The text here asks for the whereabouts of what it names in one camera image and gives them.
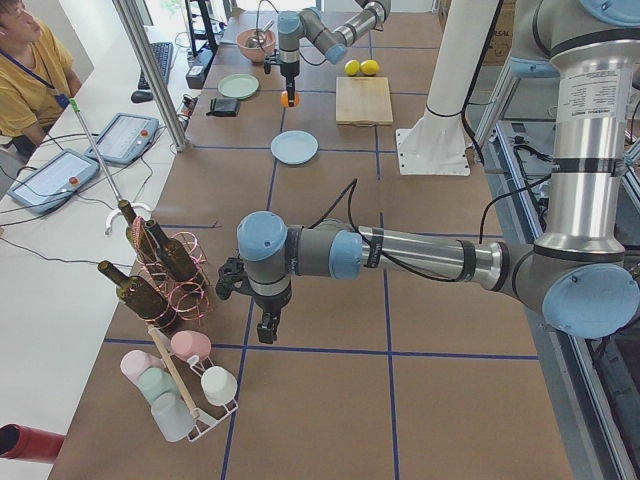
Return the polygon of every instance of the person's arm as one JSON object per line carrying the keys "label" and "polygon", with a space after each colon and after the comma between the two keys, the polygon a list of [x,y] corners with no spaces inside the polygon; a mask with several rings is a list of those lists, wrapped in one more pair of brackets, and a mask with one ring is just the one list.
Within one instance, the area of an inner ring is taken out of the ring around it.
{"label": "person's arm", "polygon": [[36,147],[42,143],[44,137],[47,135],[38,122],[29,125],[27,128],[23,128],[21,133],[31,140]]}
{"label": "person's arm", "polygon": [[65,73],[65,76],[67,77],[67,84],[69,85],[71,96],[75,97],[76,93],[78,93],[78,90],[80,90],[80,87],[82,86],[82,82],[78,78],[78,75],[76,75],[76,72],[72,69],[69,69],[69,71]]}

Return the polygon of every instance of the blue lanyard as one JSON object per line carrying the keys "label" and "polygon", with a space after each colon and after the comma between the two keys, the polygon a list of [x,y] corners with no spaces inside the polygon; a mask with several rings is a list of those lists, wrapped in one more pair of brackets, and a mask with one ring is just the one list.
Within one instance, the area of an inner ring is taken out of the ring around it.
{"label": "blue lanyard", "polygon": [[69,99],[67,98],[67,96],[64,93],[60,93],[56,87],[51,85],[51,83],[47,82],[44,78],[42,78],[36,72],[32,71],[30,68],[25,67],[18,60],[13,58],[11,55],[9,55],[7,52],[5,52],[1,48],[0,48],[0,55],[3,55],[7,60],[13,63],[20,70],[25,72],[27,75],[30,75],[31,77],[35,78],[40,83],[45,85],[49,90],[51,90],[51,94],[56,99],[56,103],[60,106],[60,108],[64,110],[67,107],[67,105],[69,105]]}

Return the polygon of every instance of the black computer mouse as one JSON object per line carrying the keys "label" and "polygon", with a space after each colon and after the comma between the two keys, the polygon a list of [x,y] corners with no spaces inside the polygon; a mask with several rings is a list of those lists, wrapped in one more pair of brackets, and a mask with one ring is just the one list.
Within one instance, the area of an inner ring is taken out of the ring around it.
{"label": "black computer mouse", "polygon": [[133,103],[150,102],[153,100],[153,92],[151,90],[136,90],[131,94]]}

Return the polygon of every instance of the bottle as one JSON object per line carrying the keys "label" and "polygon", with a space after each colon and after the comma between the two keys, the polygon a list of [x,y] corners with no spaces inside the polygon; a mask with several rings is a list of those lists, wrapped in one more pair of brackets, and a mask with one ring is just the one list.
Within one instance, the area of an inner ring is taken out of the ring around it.
{"label": "bottle", "polygon": [[98,271],[117,285],[116,294],[120,301],[148,325],[172,332],[182,322],[178,312],[144,278],[137,275],[128,277],[107,260],[98,264]]}
{"label": "bottle", "polygon": [[183,285],[184,290],[194,291],[198,289],[198,286],[204,289],[207,280],[196,267],[182,242],[175,238],[169,238],[155,220],[148,220],[146,228],[158,244],[156,256],[166,267],[169,276],[176,282],[190,282]]}
{"label": "bottle", "polygon": [[147,272],[149,272],[149,275],[151,275],[151,278],[156,285],[162,284],[167,279],[167,272],[158,262],[158,257],[156,257],[156,244],[153,241],[153,238],[146,232],[146,230],[142,230],[140,232],[138,239],[134,238],[133,223],[136,218],[138,218],[138,215],[136,215],[136,212],[133,210],[129,200],[120,200],[118,202],[118,208],[122,212],[124,219],[127,221],[128,226],[125,231],[127,240],[129,240],[129,243],[138,254],[138,259],[145,266]]}

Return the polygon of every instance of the keyboard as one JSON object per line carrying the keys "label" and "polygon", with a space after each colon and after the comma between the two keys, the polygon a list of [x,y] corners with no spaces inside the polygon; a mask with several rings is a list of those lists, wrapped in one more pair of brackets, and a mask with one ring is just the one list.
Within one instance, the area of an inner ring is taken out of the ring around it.
{"label": "keyboard", "polygon": [[[171,71],[171,57],[173,53],[173,43],[171,42],[157,42],[151,44],[151,51],[156,57],[160,72],[162,73],[162,79],[164,83],[169,83],[169,72]],[[138,90],[150,90],[149,83],[144,77],[144,72],[140,70],[140,78],[138,79]]]}

